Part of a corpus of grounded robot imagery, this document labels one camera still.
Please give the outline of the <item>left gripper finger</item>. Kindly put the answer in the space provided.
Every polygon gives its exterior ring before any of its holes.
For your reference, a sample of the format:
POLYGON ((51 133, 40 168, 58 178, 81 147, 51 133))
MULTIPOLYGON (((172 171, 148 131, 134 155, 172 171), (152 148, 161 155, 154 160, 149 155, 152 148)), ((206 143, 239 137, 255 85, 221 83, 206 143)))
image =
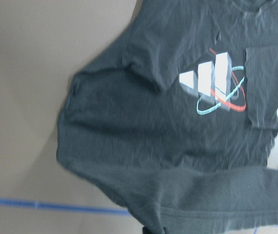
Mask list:
POLYGON ((147 227, 142 227, 142 233, 143 234, 153 234, 153 232, 150 231, 147 227))

